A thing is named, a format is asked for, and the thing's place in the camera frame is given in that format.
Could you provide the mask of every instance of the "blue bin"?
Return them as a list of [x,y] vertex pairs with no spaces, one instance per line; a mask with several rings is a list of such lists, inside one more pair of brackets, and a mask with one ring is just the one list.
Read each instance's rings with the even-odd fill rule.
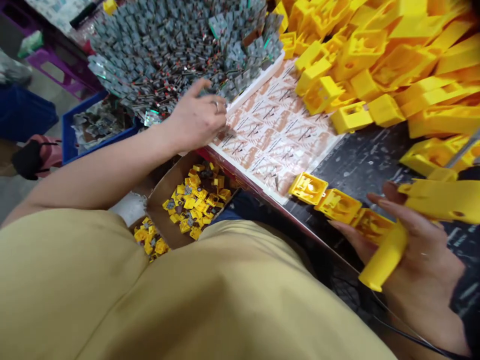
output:
[[100,148],[103,148],[107,145],[119,142],[120,140],[129,138],[136,133],[139,132],[140,123],[137,118],[133,119],[133,126],[124,132],[115,135],[114,137],[109,138],[97,146],[91,148],[88,151],[83,152],[79,155],[79,150],[77,148],[77,137],[75,136],[75,130],[72,128],[72,123],[74,121],[74,115],[78,113],[83,113],[84,111],[91,108],[96,103],[101,102],[107,95],[109,94],[108,91],[103,90],[98,94],[92,96],[91,98],[83,101],[80,105],[76,106],[69,112],[65,113],[61,118],[61,125],[62,125],[62,152],[63,152],[63,165],[71,163],[72,161],[79,159],[87,154],[94,152]]
[[53,102],[16,84],[0,85],[0,138],[26,143],[58,121]]

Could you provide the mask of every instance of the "khaki shirt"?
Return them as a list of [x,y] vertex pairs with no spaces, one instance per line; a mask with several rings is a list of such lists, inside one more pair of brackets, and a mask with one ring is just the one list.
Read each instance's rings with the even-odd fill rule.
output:
[[0,231],[0,359],[395,359],[279,237],[222,221],[149,264],[108,211]]

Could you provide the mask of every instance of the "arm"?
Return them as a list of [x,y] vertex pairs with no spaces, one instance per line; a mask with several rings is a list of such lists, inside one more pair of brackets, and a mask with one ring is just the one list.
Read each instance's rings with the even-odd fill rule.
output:
[[[175,154],[208,144],[226,122],[225,100],[198,98],[197,81],[163,123],[84,156],[42,180],[2,226],[46,209],[109,209],[153,169]],[[212,101],[219,102],[219,113]]]
[[[438,349],[470,356],[462,320],[449,307],[465,265],[447,248],[448,237],[440,225],[401,205],[406,198],[396,185],[386,183],[383,192],[388,200],[375,194],[368,194],[368,199],[408,231],[404,257],[383,287],[388,308],[396,315],[390,315],[390,325],[414,338],[418,334]],[[375,252],[372,243],[349,225],[331,224],[367,263]],[[386,328],[381,337],[400,360],[446,359]]]

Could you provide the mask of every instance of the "hand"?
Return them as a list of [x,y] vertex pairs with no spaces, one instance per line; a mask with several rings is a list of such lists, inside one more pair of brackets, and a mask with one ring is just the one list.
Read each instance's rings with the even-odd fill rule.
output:
[[198,97],[211,82],[196,81],[175,106],[168,119],[154,125],[162,132],[168,132],[168,140],[176,153],[188,152],[208,145],[227,122],[226,100],[221,96]]
[[[394,183],[385,183],[383,193],[385,197],[372,193],[367,197],[398,219],[408,231],[403,259],[383,285],[388,307],[432,344],[468,355],[462,320],[449,308],[465,265],[447,248],[448,237],[440,224],[403,206],[407,198],[398,193]],[[353,227],[338,221],[330,223],[366,264],[376,246]]]

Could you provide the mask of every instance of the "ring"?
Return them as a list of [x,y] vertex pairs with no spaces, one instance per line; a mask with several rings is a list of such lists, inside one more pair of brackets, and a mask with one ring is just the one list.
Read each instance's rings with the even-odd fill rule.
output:
[[216,105],[216,113],[215,113],[215,115],[217,115],[217,114],[220,112],[219,102],[218,102],[218,101],[212,101],[211,103]]

